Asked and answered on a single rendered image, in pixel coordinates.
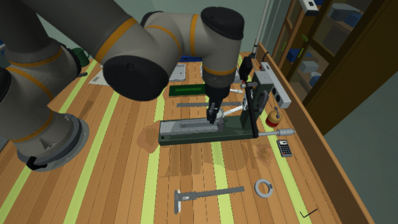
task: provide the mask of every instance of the green mug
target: green mug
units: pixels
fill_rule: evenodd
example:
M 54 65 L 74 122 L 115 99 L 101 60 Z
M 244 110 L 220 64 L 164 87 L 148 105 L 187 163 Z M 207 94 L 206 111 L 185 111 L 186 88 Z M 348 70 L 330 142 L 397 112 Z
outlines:
M 74 49 L 72 49 L 72 51 L 75 53 L 77 58 L 79 58 L 80 65 L 82 66 L 82 68 L 86 67 L 88 64 L 90 64 L 90 61 L 88 60 L 88 58 L 90 57 L 90 54 L 87 53 L 88 55 L 86 55 L 84 53 L 85 50 L 83 50 L 82 48 L 74 48 Z

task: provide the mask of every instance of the gray ring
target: gray ring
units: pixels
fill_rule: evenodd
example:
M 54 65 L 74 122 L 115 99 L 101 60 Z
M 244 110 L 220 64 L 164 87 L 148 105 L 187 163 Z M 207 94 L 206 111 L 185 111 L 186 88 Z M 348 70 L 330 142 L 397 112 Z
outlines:
M 267 185 L 267 187 L 268 187 L 268 193 L 267 194 L 261 193 L 260 190 L 258 189 L 258 186 L 260 185 L 260 183 L 264 183 L 265 185 Z M 272 193 L 274 192 L 274 189 L 273 189 L 271 183 L 268 180 L 259 179 L 259 180 L 257 180 L 256 184 L 254 185 L 254 191 L 256 192 L 256 194 L 259 197 L 268 198 L 269 196 L 272 195 Z

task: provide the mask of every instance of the blue box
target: blue box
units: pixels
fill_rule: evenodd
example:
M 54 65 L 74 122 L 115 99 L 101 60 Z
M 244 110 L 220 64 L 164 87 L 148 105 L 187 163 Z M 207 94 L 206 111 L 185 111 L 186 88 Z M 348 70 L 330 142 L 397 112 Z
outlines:
M 181 56 L 179 62 L 201 62 L 201 57 Z
M 322 5 L 324 0 L 314 0 L 315 5 Z
M 314 87 L 315 83 L 319 80 L 320 76 L 314 76 L 311 78 L 309 84 L 311 87 Z
M 361 17 L 362 14 L 349 14 L 347 16 L 347 19 L 344 20 L 344 23 L 348 24 L 351 27 L 355 27 Z
M 299 53 L 300 53 L 300 49 L 290 49 L 286 55 L 286 58 L 287 58 L 287 60 L 289 60 L 289 62 L 293 63 L 296 60 L 296 57 L 298 56 Z M 312 57 L 310 52 L 307 52 L 307 54 L 305 56 Z

